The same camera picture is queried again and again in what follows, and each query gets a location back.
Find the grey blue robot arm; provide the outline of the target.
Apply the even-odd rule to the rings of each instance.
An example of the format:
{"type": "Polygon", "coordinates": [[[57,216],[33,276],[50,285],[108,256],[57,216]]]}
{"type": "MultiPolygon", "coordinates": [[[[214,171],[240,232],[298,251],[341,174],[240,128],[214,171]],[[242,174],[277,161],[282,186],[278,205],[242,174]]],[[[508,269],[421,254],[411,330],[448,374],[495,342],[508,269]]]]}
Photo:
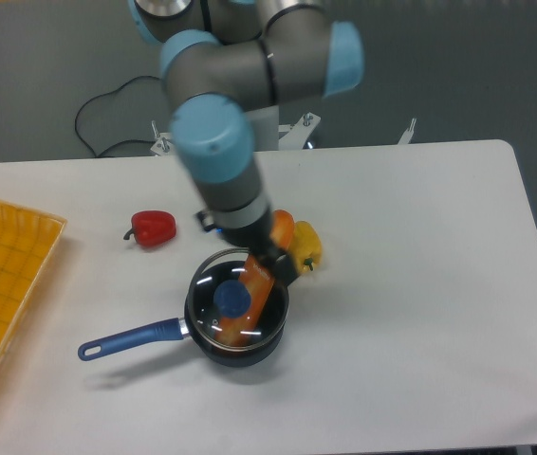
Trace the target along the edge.
{"type": "Polygon", "coordinates": [[[361,35],[320,1],[132,1],[139,34],[160,47],[158,77],[176,154],[204,202],[199,220],[277,281],[300,264],[270,233],[273,211],[248,114],[358,86],[361,35]]]}

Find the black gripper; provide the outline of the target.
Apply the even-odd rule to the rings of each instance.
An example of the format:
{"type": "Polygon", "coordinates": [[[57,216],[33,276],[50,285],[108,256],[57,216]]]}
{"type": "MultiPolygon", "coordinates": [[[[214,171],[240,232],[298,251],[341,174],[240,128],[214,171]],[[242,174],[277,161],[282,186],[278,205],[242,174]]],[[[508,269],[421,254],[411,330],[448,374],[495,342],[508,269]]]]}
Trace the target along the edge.
{"type": "Polygon", "coordinates": [[[247,248],[255,257],[269,257],[268,270],[283,286],[292,285],[300,277],[296,264],[289,254],[282,253],[277,256],[278,246],[270,238],[273,215],[269,209],[259,219],[244,227],[218,225],[206,209],[197,212],[195,218],[205,232],[216,231],[224,241],[232,246],[247,248]]]}

